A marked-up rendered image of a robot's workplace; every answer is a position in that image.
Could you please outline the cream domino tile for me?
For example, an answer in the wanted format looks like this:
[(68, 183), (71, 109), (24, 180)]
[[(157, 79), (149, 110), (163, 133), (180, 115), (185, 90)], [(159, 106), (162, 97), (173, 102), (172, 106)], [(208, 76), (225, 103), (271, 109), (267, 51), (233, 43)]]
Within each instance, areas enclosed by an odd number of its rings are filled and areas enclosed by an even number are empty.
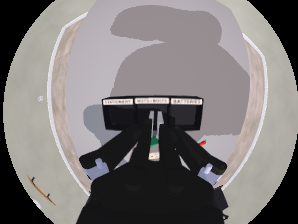
[(156, 159), (159, 158), (159, 151), (157, 152), (150, 152), (149, 159)]

